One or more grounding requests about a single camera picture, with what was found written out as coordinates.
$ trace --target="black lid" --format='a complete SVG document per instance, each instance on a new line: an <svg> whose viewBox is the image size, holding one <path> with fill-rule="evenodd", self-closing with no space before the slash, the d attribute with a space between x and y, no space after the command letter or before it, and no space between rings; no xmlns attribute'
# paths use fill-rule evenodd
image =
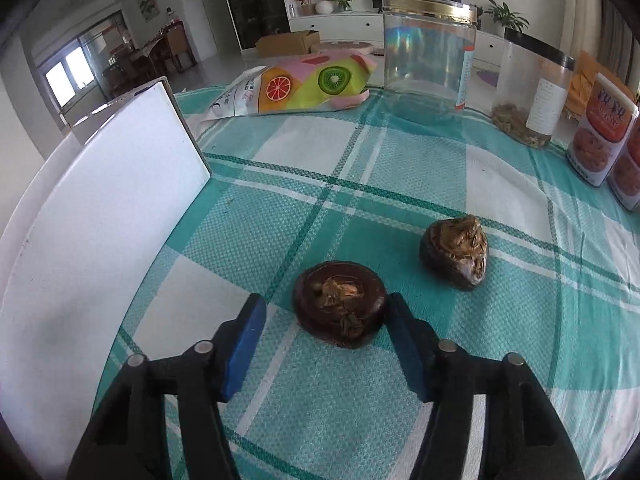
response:
<svg viewBox="0 0 640 480"><path fill-rule="evenodd" d="M571 56L568 56L561 50L558 50L551 45L546 44L544 41L537 40L536 38L528 36L523 32L513 30L512 28L504 29L504 39L507 41L511 41L511 43L515 43L522 48L526 48L527 50L532 51L534 54L545 57L549 61L553 61L554 63L564 68L568 68L572 72L574 71L575 59Z"/></svg>

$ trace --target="gold lid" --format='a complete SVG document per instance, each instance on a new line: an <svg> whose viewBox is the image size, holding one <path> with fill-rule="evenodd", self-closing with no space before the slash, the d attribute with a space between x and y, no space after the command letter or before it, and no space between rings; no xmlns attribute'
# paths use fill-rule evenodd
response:
<svg viewBox="0 0 640 480"><path fill-rule="evenodd" d="M449 0L382 0L382 10L432 16L466 25L475 25L478 21L475 6Z"/></svg>

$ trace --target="plaid tablecloth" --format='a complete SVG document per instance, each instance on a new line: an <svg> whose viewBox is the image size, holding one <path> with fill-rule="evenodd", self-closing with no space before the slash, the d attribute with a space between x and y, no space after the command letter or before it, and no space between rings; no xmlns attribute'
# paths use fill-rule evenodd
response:
<svg viewBox="0 0 640 480"><path fill-rule="evenodd" d="M221 91L177 99L188 115ZM128 354L179 354L259 292L267 325L242 392L222 412L242 476L407 478L430 405L407 389L386 330L366 348L337 349L300 330L291 310L302 270L353 260L441 337L480 356L523 355L587 478L606 478L626 453L640 428L640 220L606 185L584 184L562 147L530 150L471 110L420 126L385 113L375 89L354 110L223 120L199 144L214 176L140 285L96 402ZM481 219L490 245L486 282L473 292L437 281L418 260L425 228L465 212ZM166 405L180 480L175 398Z"/></svg>

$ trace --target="congee can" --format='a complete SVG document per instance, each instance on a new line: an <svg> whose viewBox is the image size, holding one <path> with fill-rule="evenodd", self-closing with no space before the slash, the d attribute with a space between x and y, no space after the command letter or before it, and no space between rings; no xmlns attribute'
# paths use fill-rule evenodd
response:
<svg viewBox="0 0 640 480"><path fill-rule="evenodd" d="M640 203L640 121L629 135L607 181L625 209L632 211Z"/></svg>
<svg viewBox="0 0 640 480"><path fill-rule="evenodd" d="M637 117L634 102L598 74L566 152L575 171L589 184L599 187L604 182Z"/></svg>

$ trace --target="metal pin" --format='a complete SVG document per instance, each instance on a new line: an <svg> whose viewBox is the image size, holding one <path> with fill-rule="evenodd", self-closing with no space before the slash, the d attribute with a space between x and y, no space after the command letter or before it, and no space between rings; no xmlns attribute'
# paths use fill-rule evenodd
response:
<svg viewBox="0 0 640 480"><path fill-rule="evenodd" d="M524 358L516 352L510 352L507 354L507 361L515 366L522 366L524 364Z"/></svg>
<svg viewBox="0 0 640 480"><path fill-rule="evenodd" d="M145 357L142 354L133 354L127 359L127 364L134 368L140 366L143 362L145 362Z"/></svg>
<svg viewBox="0 0 640 480"><path fill-rule="evenodd" d="M208 354L209 352L211 352L213 350L213 343L211 341L198 341L196 343L196 346L193 347L193 349L198 353L198 354Z"/></svg>
<svg viewBox="0 0 640 480"><path fill-rule="evenodd" d="M438 341L438 348L443 352L452 353L458 349L458 345L449 339L441 339Z"/></svg>

